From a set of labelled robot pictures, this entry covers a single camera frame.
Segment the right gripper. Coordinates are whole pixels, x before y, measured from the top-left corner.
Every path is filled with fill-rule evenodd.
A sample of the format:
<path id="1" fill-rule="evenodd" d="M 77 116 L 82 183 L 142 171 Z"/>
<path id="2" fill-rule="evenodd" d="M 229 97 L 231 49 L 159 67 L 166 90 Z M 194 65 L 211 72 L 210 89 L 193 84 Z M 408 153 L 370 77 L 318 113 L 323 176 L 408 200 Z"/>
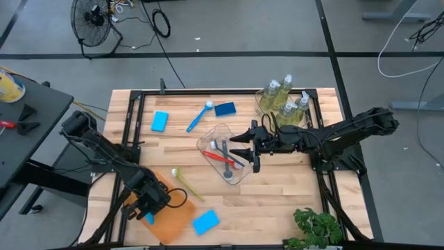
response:
<path id="1" fill-rule="evenodd" d="M 231 142 L 249 143 L 255 139 L 255 150 L 251 149 L 231 149 L 230 153 L 240 156 L 253 164 L 253 172 L 259 173 L 261 168 L 260 155 L 265 153 L 273 155 L 277 149 L 277 138 L 269 133 L 264 126 L 258 126 L 257 120 L 252 120 L 246 132 L 230 138 Z"/>

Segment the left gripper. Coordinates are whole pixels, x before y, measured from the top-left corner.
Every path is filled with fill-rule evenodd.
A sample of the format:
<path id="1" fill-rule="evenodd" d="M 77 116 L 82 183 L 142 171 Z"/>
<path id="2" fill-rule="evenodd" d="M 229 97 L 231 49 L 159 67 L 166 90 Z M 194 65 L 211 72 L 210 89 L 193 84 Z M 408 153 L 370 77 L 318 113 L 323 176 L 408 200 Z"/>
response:
<path id="1" fill-rule="evenodd" d="M 156 215 L 159 213 L 171 200 L 168 194 L 169 188 L 162 181 L 153 181 L 147 183 L 143 187 L 142 196 L 139 197 L 139 211 L 129 205 L 124 205 L 121 208 L 121 214 L 124 219 L 132 220 L 137 216 L 137 219 L 143 219 L 149 213 Z"/>

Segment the slim dark grey dish brush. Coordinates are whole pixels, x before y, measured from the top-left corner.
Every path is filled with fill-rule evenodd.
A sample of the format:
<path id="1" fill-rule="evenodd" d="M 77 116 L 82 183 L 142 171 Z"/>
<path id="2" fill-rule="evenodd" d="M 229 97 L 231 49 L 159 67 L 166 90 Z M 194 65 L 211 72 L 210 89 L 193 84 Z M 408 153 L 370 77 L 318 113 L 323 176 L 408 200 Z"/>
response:
<path id="1" fill-rule="evenodd" d="M 224 151 L 222 149 L 219 148 L 217 141 L 214 140 L 212 142 L 210 142 L 210 146 L 212 149 L 216 149 L 218 151 L 220 151 L 224 156 L 228 157 L 229 159 L 233 160 L 235 163 L 237 163 L 241 168 L 244 167 L 244 164 L 240 161 L 237 160 L 236 158 L 234 158 L 233 156 L 231 156 L 227 151 Z"/>

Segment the red dish brush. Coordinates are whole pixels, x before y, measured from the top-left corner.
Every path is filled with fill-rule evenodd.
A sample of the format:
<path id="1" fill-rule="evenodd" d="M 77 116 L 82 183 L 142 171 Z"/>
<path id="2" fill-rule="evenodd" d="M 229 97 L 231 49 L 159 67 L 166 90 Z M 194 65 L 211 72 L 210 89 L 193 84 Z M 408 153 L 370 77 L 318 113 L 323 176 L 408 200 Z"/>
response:
<path id="1" fill-rule="evenodd" d="M 234 169 L 242 169 L 243 168 L 242 165 L 240 165 L 239 163 L 235 162 L 234 160 L 231 160 L 229 158 L 224 158 L 223 156 L 219 156 L 219 155 L 217 155 L 215 153 L 211 153 L 209 151 L 203 151 L 203 155 L 207 156 L 207 157 L 209 157 L 211 159 L 227 163 L 227 164 L 229 164 L 229 166 L 231 166 Z"/>

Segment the grey round-headed dish brush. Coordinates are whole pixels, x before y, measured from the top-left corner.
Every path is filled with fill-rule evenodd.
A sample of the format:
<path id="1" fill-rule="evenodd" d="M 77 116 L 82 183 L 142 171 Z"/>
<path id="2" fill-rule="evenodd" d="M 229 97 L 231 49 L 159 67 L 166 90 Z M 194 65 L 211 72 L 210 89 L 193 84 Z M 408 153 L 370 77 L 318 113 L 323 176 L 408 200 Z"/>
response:
<path id="1" fill-rule="evenodd" d="M 228 158 L 228 147 L 227 147 L 227 142 L 225 141 L 225 140 L 223 140 L 222 141 L 222 151 L 223 151 L 223 157 L 226 159 L 226 160 L 228 160 L 229 158 Z M 224 171 L 224 178 L 227 180 L 227 181 L 231 181 L 232 180 L 232 177 L 233 177 L 233 174 L 232 174 L 232 172 L 231 172 L 231 170 L 230 170 L 230 164 L 228 163 L 228 162 L 225 162 L 225 171 Z"/>

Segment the yellow-green soap pump bottle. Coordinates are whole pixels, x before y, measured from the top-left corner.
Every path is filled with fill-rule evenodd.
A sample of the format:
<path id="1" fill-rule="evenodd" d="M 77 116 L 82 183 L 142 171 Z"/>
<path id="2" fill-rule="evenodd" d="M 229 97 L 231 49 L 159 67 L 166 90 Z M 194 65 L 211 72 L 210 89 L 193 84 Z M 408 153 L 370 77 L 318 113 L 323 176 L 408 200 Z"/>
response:
<path id="1" fill-rule="evenodd" d="M 274 99 L 277 96 L 279 88 L 280 88 L 280 83 L 277 82 L 276 80 L 272 80 L 264 88 L 262 97 L 259 100 L 259 107 L 261 108 L 263 113 L 267 113 L 271 109 Z"/>
<path id="2" fill-rule="evenodd" d="M 302 91 L 302 97 L 295 100 L 295 104 L 297 106 L 296 111 L 294 113 L 295 120 L 297 122 L 302 121 L 303 117 L 305 116 L 305 112 L 309 109 L 309 95 Z"/>
<path id="3" fill-rule="evenodd" d="M 298 121 L 296 119 L 296 111 L 298 106 L 292 102 L 286 102 L 279 110 L 279 113 L 276 115 L 276 122 L 279 127 L 284 125 L 297 125 Z"/>
<path id="4" fill-rule="evenodd" d="M 289 94 L 289 91 L 293 88 L 292 83 L 292 75 L 287 74 L 281 81 L 280 81 L 280 88 L 277 92 L 277 96 L 274 100 L 275 106 L 280 106 L 281 104 L 285 103 L 287 101 L 287 97 Z"/>

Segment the yellow-green dish brush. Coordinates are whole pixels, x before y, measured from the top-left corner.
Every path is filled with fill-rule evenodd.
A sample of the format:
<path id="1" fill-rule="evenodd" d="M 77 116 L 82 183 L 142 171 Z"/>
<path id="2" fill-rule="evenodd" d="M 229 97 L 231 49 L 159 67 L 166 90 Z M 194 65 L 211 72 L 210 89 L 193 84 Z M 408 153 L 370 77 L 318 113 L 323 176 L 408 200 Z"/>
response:
<path id="1" fill-rule="evenodd" d="M 197 197 L 201 201 L 205 201 L 205 198 L 194 188 L 194 186 L 185 178 L 185 175 L 178 167 L 174 167 L 171 170 L 171 175 L 174 181 L 182 188 L 186 188 L 187 191 L 190 191 L 195 197 Z"/>

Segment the clear plastic bin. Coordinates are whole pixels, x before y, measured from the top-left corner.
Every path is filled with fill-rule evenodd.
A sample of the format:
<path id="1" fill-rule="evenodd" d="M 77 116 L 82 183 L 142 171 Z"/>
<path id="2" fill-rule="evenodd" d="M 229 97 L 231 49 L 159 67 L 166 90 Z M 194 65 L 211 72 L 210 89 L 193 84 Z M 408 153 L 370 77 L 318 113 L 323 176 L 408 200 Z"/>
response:
<path id="1" fill-rule="evenodd" d="M 213 166 L 213 168 L 218 172 L 218 174 L 221 176 L 221 178 L 230 185 L 236 185 L 240 183 L 247 175 L 253 172 L 253 164 L 249 163 L 247 160 L 241 158 L 240 156 L 234 155 L 233 153 L 230 153 L 231 149 L 247 149 L 249 147 L 248 144 L 242 144 L 238 142 L 231 142 L 230 138 L 233 137 L 234 134 L 226 124 L 218 124 L 214 128 L 211 128 L 206 134 L 204 134 L 196 143 L 197 149 L 203 154 L 203 151 L 209 151 L 211 153 L 215 153 L 219 156 L 223 156 L 223 154 L 216 150 L 212 149 L 210 146 L 210 142 L 216 140 L 217 144 L 220 149 L 222 149 L 222 141 L 225 140 L 227 142 L 228 147 L 228 153 L 236 158 L 237 160 L 240 160 L 244 167 L 242 169 L 234 169 L 230 166 L 230 170 L 233 174 L 232 180 L 227 181 L 224 178 L 224 171 L 225 171 L 225 163 L 221 161 L 217 161 L 214 159 L 211 159 L 207 156 L 204 156 L 206 161 Z"/>
<path id="2" fill-rule="evenodd" d="M 270 117 L 272 129 L 275 128 L 271 113 L 275 115 L 276 121 L 279 126 L 294 125 L 301 128 L 308 128 L 310 125 L 310 116 L 308 114 L 309 108 L 302 109 L 301 105 L 296 104 L 295 101 L 287 95 L 284 101 L 279 102 L 279 106 L 273 107 L 275 101 L 275 95 L 269 95 L 266 90 L 259 90 L 255 94 L 256 104 L 255 110 L 259 117 L 268 115 Z M 285 115 L 284 107 L 288 103 L 292 103 L 291 110 Z"/>

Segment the orange plastic bin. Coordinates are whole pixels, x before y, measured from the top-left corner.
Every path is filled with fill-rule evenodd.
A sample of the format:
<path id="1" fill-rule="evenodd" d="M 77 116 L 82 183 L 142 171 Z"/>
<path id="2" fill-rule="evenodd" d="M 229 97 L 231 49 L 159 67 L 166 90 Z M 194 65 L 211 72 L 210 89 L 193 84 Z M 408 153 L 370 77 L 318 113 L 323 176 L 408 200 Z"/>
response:
<path id="1" fill-rule="evenodd" d="M 182 188 L 178 179 L 172 174 L 162 175 L 154 171 L 159 181 L 162 181 L 169 190 Z M 177 206 L 185 200 L 185 193 L 180 190 L 172 191 L 169 205 Z M 191 226 L 191 221 L 196 213 L 196 206 L 189 198 L 179 208 L 165 207 L 154 215 L 154 223 L 151 225 L 147 218 L 128 220 L 126 227 L 125 244 L 171 244 L 184 234 L 185 229 Z"/>

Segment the blue dish brush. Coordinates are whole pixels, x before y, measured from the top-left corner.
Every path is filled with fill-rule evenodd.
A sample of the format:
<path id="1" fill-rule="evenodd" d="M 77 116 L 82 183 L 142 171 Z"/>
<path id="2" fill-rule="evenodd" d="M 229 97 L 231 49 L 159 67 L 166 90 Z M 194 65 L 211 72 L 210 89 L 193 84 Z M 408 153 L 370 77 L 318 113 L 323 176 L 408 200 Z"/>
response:
<path id="1" fill-rule="evenodd" d="M 204 108 L 202 111 L 196 116 L 196 118 L 191 122 L 191 124 L 188 126 L 186 132 L 190 133 L 194 127 L 197 125 L 197 123 L 200 121 L 201 117 L 205 114 L 206 111 L 211 110 L 214 107 L 213 101 L 207 101 L 205 103 Z"/>

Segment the light blue sponge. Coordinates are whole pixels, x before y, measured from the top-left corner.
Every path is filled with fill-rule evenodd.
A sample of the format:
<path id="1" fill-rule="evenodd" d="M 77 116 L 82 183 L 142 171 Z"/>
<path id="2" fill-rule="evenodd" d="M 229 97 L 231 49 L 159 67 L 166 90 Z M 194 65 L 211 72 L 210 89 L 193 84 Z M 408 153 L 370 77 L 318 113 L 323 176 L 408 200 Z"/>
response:
<path id="1" fill-rule="evenodd" d="M 169 114 L 163 111 L 156 111 L 151 123 L 151 130 L 156 132 L 164 132 L 167 125 Z"/>
<path id="2" fill-rule="evenodd" d="M 197 217 L 194 219 L 191 223 L 193 226 L 193 229 L 195 233 L 198 236 L 201 236 L 214 228 L 215 226 L 218 226 L 220 223 L 220 219 L 216 213 L 215 210 L 208 210 L 207 212 L 203 213 L 200 217 Z"/>

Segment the green potted plant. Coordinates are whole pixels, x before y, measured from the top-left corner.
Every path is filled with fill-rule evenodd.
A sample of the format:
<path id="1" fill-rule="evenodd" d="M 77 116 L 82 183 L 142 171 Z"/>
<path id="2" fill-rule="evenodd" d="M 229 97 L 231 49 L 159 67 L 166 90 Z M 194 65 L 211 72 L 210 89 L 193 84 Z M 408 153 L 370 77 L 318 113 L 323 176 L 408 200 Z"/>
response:
<path id="1" fill-rule="evenodd" d="M 306 249 L 336 245 L 343 241 L 341 227 L 336 218 L 327 212 L 316 213 L 311 208 L 296 209 L 293 218 L 304 238 L 291 237 L 284 244 L 285 249 Z"/>

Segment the black triangular piece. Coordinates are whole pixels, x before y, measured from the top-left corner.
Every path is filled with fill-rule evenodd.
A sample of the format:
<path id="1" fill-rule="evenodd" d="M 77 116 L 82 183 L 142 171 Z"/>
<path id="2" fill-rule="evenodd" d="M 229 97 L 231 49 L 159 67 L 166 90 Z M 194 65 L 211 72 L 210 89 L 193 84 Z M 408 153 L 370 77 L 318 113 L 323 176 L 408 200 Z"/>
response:
<path id="1" fill-rule="evenodd" d="M 19 135 L 26 135 L 38 126 L 40 126 L 39 122 L 18 122 L 17 133 Z"/>
<path id="2" fill-rule="evenodd" d="M 18 121 L 23 122 L 25 119 L 29 118 L 31 115 L 34 115 L 36 113 L 37 113 L 36 109 L 34 109 L 32 106 L 28 104 L 24 104 L 24 107 L 22 109 Z"/>

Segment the grey side table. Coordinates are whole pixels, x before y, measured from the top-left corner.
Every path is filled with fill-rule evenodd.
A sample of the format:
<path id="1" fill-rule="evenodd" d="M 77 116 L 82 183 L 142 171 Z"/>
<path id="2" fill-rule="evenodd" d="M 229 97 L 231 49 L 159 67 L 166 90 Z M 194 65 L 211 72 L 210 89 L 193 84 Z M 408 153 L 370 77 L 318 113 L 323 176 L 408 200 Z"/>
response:
<path id="1" fill-rule="evenodd" d="M 40 125 L 25 135 L 10 128 L 0 133 L 0 221 L 29 184 L 39 187 L 28 199 L 29 208 L 44 188 L 81 197 L 86 197 L 88 190 L 88 184 L 56 173 L 51 166 L 31 159 L 74 98 L 23 76 L 14 75 L 13 78 L 25 86 L 25 94 L 13 103 L 0 101 L 0 119 L 18 122 L 24 106 L 28 105 L 36 112 L 24 121 Z"/>

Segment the grey desk foot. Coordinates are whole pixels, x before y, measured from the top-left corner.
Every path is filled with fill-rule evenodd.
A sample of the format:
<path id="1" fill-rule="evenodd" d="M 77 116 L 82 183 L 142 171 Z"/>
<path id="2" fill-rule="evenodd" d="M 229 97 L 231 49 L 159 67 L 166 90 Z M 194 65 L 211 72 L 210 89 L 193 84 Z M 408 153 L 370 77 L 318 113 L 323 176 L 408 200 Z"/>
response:
<path id="1" fill-rule="evenodd" d="M 429 101 L 392 101 L 394 110 L 444 111 L 444 93 Z"/>
<path id="2" fill-rule="evenodd" d="M 363 20 L 377 20 L 390 22 L 425 22 L 431 16 L 425 13 L 412 12 L 418 0 L 401 0 L 398 6 L 391 12 L 364 12 Z"/>

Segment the black floor fan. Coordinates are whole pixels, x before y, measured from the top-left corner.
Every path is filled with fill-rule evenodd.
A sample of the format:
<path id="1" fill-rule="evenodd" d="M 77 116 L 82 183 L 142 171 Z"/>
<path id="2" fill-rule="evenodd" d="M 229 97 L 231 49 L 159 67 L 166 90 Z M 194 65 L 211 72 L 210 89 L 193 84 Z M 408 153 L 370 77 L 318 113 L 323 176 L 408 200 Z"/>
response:
<path id="1" fill-rule="evenodd" d="M 81 54 L 88 60 L 109 58 L 123 40 L 123 35 L 112 23 L 112 0 L 72 0 L 70 23 L 80 46 Z M 118 34 L 117 42 L 108 53 L 87 55 L 85 47 L 98 47 L 108 38 L 110 31 Z"/>

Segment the black aluminium table frame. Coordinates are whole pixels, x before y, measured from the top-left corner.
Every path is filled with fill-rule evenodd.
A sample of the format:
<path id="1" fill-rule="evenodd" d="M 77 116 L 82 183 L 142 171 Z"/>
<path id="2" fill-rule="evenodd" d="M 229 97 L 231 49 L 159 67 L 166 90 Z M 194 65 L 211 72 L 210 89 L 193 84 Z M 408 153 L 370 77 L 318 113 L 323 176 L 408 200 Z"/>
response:
<path id="1" fill-rule="evenodd" d="M 207 101 L 214 107 L 233 102 L 237 112 L 217 117 L 214 107 L 205 112 L 194 129 L 186 130 L 202 111 Z M 195 217 L 215 210 L 220 223 L 198 236 L 193 226 L 174 242 L 177 246 L 196 249 L 202 246 L 280 246 L 283 240 L 301 236 L 293 220 L 296 209 L 322 211 L 315 172 L 309 157 L 301 153 L 262 156 L 261 170 L 247 175 L 240 183 L 226 183 L 197 149 L 197 141 L 218 124 L 226 124 L 234 134 L 246 131 L 255 110 L 255 90 L 181 90 L 148 94 L 144 103 L 130 100 L 129 90 L 114 90 L 111 96 L 104 135 L 120 142 L 127 117 L 139 125 L 140 163 L 160 172 L 171 174 L 178 167 L 185 178 L 205 198 L 199 200 L 191 192 L 189 199 L 196 206 Z M 128 106 L 133 104 L 133 111 Z M 156 111 L 169 114 L 164 132 L 151 130 Z"/>

